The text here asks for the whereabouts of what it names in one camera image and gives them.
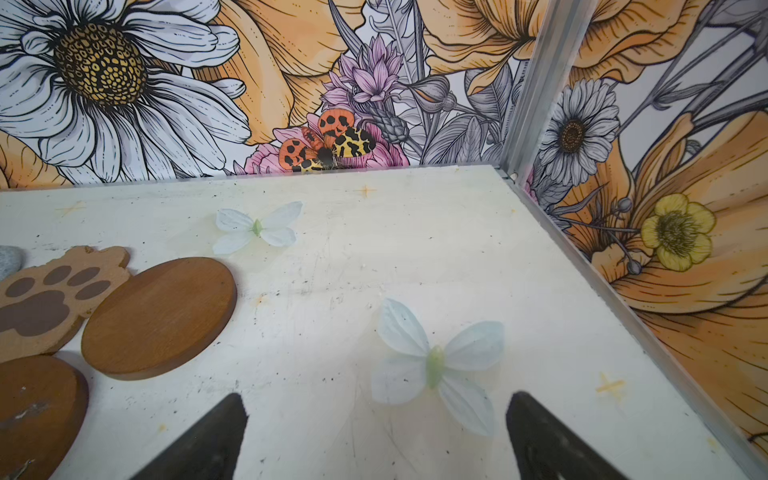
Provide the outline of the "scratched brown round wooden coaster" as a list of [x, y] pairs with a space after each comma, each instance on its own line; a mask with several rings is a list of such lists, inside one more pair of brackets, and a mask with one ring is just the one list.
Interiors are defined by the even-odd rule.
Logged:
[[84, 375], [47, 355], [1, 364], [1, 477], [48, 479], [78, 436], [88, 407]]

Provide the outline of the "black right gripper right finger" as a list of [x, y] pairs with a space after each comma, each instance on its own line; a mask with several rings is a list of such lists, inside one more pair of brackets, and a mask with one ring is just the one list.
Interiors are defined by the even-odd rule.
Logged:
[[626, 479], [525, 391], [512, 395], [505, 420], [522, 479]]

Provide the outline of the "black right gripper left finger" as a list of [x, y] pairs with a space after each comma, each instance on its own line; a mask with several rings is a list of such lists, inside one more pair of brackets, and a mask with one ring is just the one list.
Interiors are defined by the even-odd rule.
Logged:
[[132, 479], [223, 479], [234, 476], [248, 415], [230, 393]]

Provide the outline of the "grey woven round coaster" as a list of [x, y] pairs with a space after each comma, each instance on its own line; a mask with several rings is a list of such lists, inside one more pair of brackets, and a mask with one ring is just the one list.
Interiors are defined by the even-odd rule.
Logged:
[[15, 246], [0, 246], [0, 280], [3, 281], [9, 276], [22, 269], [24, 254], [23, 251]]

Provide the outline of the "cork paw print coaster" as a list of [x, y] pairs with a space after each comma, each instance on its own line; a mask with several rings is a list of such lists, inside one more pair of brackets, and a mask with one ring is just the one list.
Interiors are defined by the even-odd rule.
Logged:
[[1, 361], [54, 354], [118, 287], [131, 278], [129, 251], [70, 248], [1, 282]]

